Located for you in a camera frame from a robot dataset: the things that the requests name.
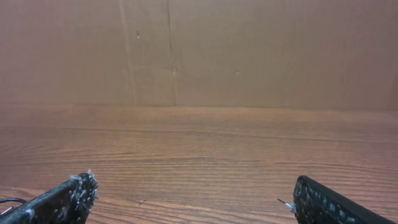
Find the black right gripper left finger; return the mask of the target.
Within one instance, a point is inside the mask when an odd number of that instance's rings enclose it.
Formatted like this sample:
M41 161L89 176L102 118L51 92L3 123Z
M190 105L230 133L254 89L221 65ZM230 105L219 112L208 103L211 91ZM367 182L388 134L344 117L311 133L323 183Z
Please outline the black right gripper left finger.
M1 202L20 202L1 213L2 224L85 223L98 198L99 183L88 171L72 175L64 183L26 201L5 198Z

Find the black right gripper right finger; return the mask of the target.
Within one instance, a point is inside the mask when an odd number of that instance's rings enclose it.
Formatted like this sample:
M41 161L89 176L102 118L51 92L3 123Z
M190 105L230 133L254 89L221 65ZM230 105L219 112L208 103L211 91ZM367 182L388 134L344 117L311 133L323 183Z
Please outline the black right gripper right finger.
M297 178L293 202L283 204L299 224L395 224L306 175Z

